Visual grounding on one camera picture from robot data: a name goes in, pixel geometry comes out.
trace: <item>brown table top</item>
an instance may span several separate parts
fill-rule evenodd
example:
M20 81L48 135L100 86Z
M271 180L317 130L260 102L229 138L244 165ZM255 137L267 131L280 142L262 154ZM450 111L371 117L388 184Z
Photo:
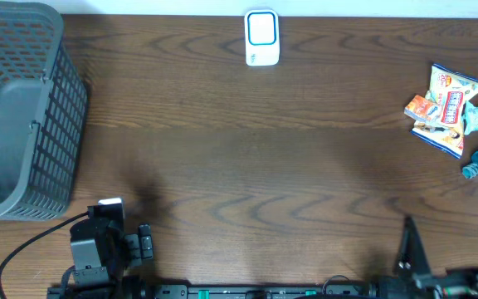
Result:
M91 82L71 207L125 199L153 225L146 277L193 284L321 283L390 273L403 216L436 273L478 264L478 180L409 131L432 62L478 77L478 20L280 20L280 62L248 67L240 17L67 16ZM478 105L478 96L472 101ZM0 223L0 262L59 223ZM69 227L3 274L43 298L72 265Z

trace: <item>plastic basket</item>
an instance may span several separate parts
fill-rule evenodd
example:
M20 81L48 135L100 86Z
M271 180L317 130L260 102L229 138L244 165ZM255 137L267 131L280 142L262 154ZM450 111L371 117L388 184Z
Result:
M0 220L67 209L85 124L85 87L39 3L0 2Z

